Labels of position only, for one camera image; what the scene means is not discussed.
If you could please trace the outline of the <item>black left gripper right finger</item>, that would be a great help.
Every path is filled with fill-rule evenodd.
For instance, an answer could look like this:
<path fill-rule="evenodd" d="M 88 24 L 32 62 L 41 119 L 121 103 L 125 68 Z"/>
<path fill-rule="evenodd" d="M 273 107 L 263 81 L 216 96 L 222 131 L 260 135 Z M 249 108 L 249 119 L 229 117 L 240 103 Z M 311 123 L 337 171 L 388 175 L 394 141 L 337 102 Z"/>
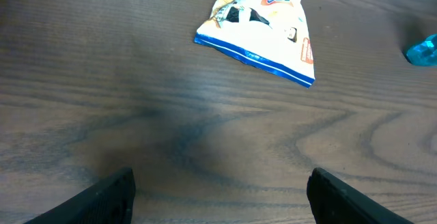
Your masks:
<path fill-rule="evenodd" d="M 308 179 L 307 198 L 317 224 L 412 224 L 320 167 Z"/>

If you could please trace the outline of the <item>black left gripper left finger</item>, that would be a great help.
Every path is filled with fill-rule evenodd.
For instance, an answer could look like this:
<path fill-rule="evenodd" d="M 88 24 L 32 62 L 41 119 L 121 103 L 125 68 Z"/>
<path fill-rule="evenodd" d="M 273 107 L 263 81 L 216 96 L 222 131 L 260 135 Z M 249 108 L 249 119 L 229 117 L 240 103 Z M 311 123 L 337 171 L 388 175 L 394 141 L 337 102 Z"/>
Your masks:
<path fill-rule="evenodd" d="M 131 224 L 135 193 L 125 167 L 25 224 Z"/>

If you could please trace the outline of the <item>teal mouthwash bottle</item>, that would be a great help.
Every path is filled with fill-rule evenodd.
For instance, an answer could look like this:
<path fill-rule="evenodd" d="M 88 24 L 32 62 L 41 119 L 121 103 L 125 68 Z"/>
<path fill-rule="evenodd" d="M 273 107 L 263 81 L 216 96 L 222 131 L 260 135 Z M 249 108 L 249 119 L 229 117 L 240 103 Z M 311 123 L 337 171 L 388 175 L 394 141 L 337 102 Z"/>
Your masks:
<path fill-rule="evenodd" d="M 416 66 L 436 65 L 436 38 L 437 35 L 427 37 L 422 43 L 410 47 L 406 51 L 406 59 Z"/>

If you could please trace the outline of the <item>snack bag with red label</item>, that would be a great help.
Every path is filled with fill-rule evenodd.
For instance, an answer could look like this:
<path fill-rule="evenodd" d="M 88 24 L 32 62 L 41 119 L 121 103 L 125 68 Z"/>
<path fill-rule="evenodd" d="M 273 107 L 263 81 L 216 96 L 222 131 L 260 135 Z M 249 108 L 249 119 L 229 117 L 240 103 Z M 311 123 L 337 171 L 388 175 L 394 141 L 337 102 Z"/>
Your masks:
<path fill-rule="evenodd" d="M 216 0 L 194 41 L 311 87 L 313 54 L 302 0 Z"/>

